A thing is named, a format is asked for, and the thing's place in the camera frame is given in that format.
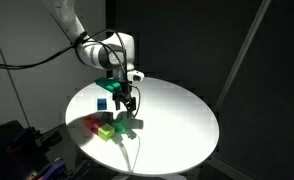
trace green block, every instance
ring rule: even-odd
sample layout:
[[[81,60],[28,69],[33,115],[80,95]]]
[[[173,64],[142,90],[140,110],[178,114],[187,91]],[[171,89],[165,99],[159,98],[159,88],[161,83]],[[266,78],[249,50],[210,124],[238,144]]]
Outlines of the green block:
[[[108,78],[99,78],[95,81],[95,83],[106,89],[107,91],[111,92],[111,93],[116,93],[116,92],[120,92],[121,91],[121,85],[118,81],[114,80],[114,79],[108,79]]]
[[[104,141],[108,141],[114,134],[115,129],[107,123],[98,129],[98,136]]]
[[[123,118],[113,122],[113,127],[116,133],[126,134],[129,130],[128,120]]]

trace blue block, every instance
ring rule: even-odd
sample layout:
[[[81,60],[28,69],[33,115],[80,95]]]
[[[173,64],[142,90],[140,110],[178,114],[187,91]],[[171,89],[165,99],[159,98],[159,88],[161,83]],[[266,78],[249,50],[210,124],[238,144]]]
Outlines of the blue block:
[[[97,108],[98,110],[107,109],[107,100],[106,99],[97,99]]]

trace dark wall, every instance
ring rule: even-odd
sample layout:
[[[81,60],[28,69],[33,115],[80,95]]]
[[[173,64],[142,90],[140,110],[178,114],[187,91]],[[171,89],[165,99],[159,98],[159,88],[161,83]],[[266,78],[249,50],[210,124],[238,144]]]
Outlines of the dark wall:
[[[214,104],[261,0],[119,0],[115,28],[136,39],[138,70]]]
[[[272,1],[220,111],[219,159],[294,179],[294,2]]]

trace round white table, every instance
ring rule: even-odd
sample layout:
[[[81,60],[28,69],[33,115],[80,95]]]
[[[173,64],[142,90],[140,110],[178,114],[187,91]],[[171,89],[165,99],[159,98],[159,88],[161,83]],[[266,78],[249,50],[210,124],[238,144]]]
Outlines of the round white table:
[[[200,98],[154,78],[146,77],[133,85],[141,92],[140,108],[133,122],[143,122],[133,129],[137,134],[134,139],[117,134],[105,142],[85,128],[84,117],[89,114],[108,112],[113,119],[126,114],[125,106],[121,104],[116,111],[112,93],[95,83],[80,90],[69,102],[65,114],[68,132],[88,156],[115,171],[147,177],[179,174],[210,156],[218,143],[219,127],[215,115]],[[138,104],[140,99],[134,88],[132,96]],[[98,98],[107,99],[107,110],[97,110]]]

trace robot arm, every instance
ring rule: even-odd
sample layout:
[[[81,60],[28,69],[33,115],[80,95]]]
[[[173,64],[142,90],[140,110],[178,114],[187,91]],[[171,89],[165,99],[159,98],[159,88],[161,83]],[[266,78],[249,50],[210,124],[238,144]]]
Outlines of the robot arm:
[[[75,13],[75,0],[42,0],[42,2],[62,27],[62,30],[70,41],[75,42],[80,34],[85,31]],[[118,34],[126,48],[128,80],[142,81],[144,74],[134,70],[135,47],[133,37],[124,33]],[[122,47],[115,33],[108,39],[102,41],[102,43],[111,47],[120,61],[122,63],[124,62]],[[116,79],[124,76],[123,74],[121,75],[120,64],[115,55],[110,50],[106,52],[102,45],[95,42],[86,42],[83,45],[79,45],[77,51],[84,64],[98,69],[114,70],[113,74]]]

